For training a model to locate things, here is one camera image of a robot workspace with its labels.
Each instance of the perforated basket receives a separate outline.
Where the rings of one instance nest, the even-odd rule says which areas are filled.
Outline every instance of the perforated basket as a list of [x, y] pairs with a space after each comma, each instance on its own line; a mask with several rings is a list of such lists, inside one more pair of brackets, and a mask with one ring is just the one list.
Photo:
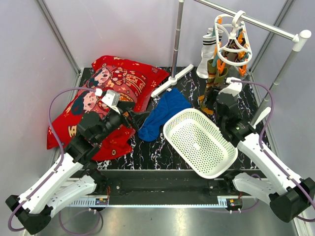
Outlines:
[[188, 108], [173, 116], [164, 136], [180, 156], [203, 178], [216, 178], [237, 158], [237, 149], [199, 110]]

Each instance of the white rod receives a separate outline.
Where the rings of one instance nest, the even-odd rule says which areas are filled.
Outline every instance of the white rod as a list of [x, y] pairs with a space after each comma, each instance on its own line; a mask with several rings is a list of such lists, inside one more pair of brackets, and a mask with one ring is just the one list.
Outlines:
[[[237, 12], [231, 10], [231, 9], [228, 9], [228, 8], [226, 8], [224, 6], [221, 6], [219, 4], [216, 4], [216, 3], [213, 3], [213, 2], [210, 2], [210, 1], [206, 1], [206, 0], [194, 0], [194, 1], [199, 2], [201, 4], [204, 4], [206, 6], [209, 6], [209, 7], [213, 8], [213, 9], [219, 10], [221, 12], [224, 12], [226, 14], [229, 14], [231, 16], [235, 16], [235, 14], [237, 13]], [[292, 34], [292, 33], [287, 32], [287, 31], [285, 31], [285, 30], [283, 30], [281, 28], [275, 27], [275, 26], [267, 24], [265, 22], [261, 22], [261, 21], [255, 19], [255, 18], [247, 16], [247, 15], [242, 15], [240, 17], [240, 19], [242, 19], [243, 21], [246, 21], [246, 22], [248, 22], [248, 23], [250, 23], [250, 24], [252, 24], [254, 26], [257, 26], [257, 27], [260, 27], [260, 28], [262, 28], [264, 30], [267, 30], [269, 32], [275, 33], [275, 34], [277, 34], [277, 35], [279, 35], [279, 36], [281, 36], [283, 38], [290, 39], [294, 43], [299, 42], [297, 34]]]

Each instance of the white sock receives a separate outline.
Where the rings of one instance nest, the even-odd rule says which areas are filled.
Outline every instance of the white sock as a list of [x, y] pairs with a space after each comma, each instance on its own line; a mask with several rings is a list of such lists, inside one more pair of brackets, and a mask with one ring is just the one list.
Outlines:
[[[207, 62], [208, 60], [213, 58], [213, 54], [216, 48], [216, 36], [212, 36], [212, 28], [208, 29], [208, 34], [202, 37], [203, 47], [201, 49], [201, 62], [197, 68], [197, 75], [202, 79], [207, 79], [208, 76], [208, 68]], [[223, 35], [223, 31], [219, 31], [219, 41], [221, 41]]]

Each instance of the metal floor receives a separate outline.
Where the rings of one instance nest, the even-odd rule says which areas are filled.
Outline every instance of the metal floor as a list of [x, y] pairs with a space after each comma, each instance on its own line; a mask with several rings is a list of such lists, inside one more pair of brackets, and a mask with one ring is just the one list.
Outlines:
[[[252, 199], [244, 199], [248, 208]], [[66, 222], [82, 208], [62, 211]], [[241, 214], [213, 213], [200, 208], [107, 208], [103, 210], [103, 227], [92, 236], [297, 236], [294, 223], [279, 220], [269, 206], [259, 203], [250, 212]], [[84, 212], [66, 223], [74, 233], [86, 233], [97, 216]], [[59, 226], [58, 216], [38, 236], [67, 236]]]

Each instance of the horizontal metal bar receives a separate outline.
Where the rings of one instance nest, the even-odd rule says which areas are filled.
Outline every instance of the horizontal metal bar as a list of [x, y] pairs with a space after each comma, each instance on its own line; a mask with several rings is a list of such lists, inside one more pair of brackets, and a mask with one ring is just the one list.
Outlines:
[[106, 207], [123, 208], [227, 208], [218, 204], [194, 204], [194, 205], [107, 205]]
[[[206, 6], [209, 6], [213, 9], [216, 9], [216, 10], [219, 10], [221, 12], [224, 12], [226, 14], [229, 14], [231, 16], [235, 16], [235, 14], [237, 13], [236, 11], [233, 11], [231, 9], [228, 9], [224, 6], [221, 6], [219, 4], [216, 4], [216, 3], [213, 3], [213, 2], [210, 2], [210, 1], [206, 1], [206, 0], [194, 0], [196, 2], [199, 2], [201, 4], [204, 4]], [[264, 30], [267, 30], [269, 32], [272, 32], [272, 33], [275, 33], [283, 38], [286, 38], [286, 39], [290, 39], [291, 41], [293, 41], [293, 39], [297, 39], [296, 35], [295, 34], [292, 34], [290, 32], [287, 32], [281, 28], [278, 28], [276, 26], [273, 26], [273, 25], [270, 25], [270, 24], [267, 24], [265, 22], [262, 22], [262, 21], [259, 21], [253, 17], [250, 17], [250, 16], [247, 16], [247, 15], [242, 15], [241, 16], [241, 19], [243, 21], [246, 21], [254, 26], [257, 26], [259, 28], [262, 28]]]

